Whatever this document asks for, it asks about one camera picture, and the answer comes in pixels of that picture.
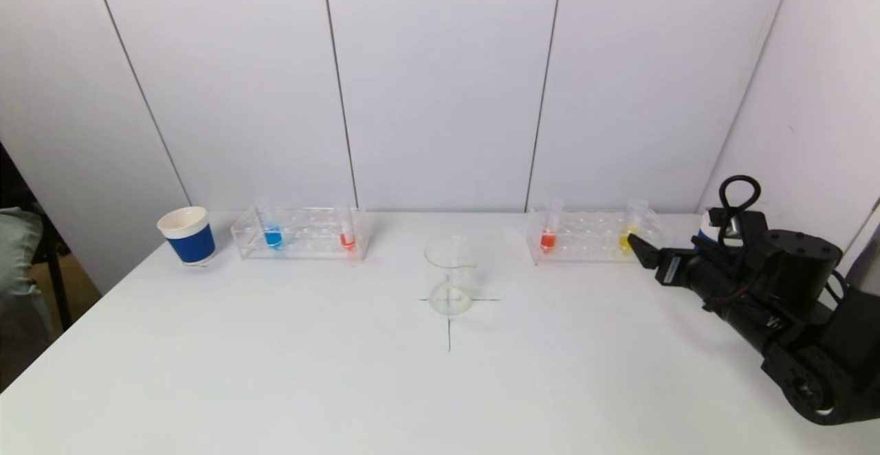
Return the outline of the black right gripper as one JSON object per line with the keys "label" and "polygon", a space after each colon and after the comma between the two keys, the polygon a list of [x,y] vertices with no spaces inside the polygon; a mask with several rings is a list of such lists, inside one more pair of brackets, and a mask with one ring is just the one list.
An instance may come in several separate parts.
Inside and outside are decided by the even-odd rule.
{"label": "black right gripper", "polygon": [[659,249],[634,232],[626,237],[630,252],[640,265],[657,269],[656,280],[664,287],[690,290],[703,302],[730,296],[730,276],[717,257],[703,249]]}

